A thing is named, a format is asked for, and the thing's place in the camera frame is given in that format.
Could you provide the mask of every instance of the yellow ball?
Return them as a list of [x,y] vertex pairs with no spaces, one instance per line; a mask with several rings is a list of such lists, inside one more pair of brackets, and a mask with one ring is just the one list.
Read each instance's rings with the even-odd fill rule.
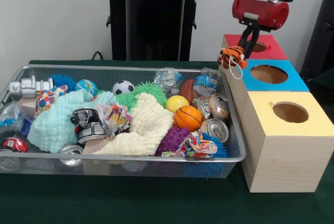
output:
[[185,105],[189,105],[187,99],[180,95],[175,95],[167,100],[166,109],[175,113],[180,107],[183,107]]

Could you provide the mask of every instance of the orange ball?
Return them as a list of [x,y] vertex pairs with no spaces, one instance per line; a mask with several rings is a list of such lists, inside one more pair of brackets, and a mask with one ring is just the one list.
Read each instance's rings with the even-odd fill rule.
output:
[[186,127],[190,132],[199,129],[202,123],[200,112],[191,105],[185,105],[174,114],[174,126],[181,128]]

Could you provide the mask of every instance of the light blue towel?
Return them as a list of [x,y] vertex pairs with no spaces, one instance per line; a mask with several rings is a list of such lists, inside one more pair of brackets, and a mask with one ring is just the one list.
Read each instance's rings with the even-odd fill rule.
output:
[[103,92],[94,100],[86,90],[70,92],[61,96],[53,106],[41,113],[32,123],[28,141],[42,151],[59,152],[63,147],[78,142],[75,125],[70,121],[72,113],[80,108],[94,108],[96,104],[118,103],[111,92]]

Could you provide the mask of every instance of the circular hole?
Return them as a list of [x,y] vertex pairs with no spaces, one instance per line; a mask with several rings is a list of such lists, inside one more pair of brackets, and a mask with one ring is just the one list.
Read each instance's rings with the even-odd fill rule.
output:
[[288,74],[275,66],[259,65],[253,67],[250,72],[255,79],[270,84],[281,84],[288,79]]
[[252,52],[254,53],[260,53],[263,52],[265,49],[267,49],[267,46],[261,42],[256,42]]
[[273,107],[274,113],[284,121],[302,123],[308,120],[307,111],[292,102],[280,102]]

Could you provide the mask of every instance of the tiger plush toy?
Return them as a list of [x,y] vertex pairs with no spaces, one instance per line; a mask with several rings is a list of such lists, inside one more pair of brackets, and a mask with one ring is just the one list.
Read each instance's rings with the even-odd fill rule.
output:
[[247,61],[245,60],[244,49],[241,46],[231,46],[229,48],[223,48],[220,51],[220,56],[217,62],[219,65],[223,65],[225,69],[229,69],[231,57],[231,66],[235,66],[237,63],[241,69],[246,68]]

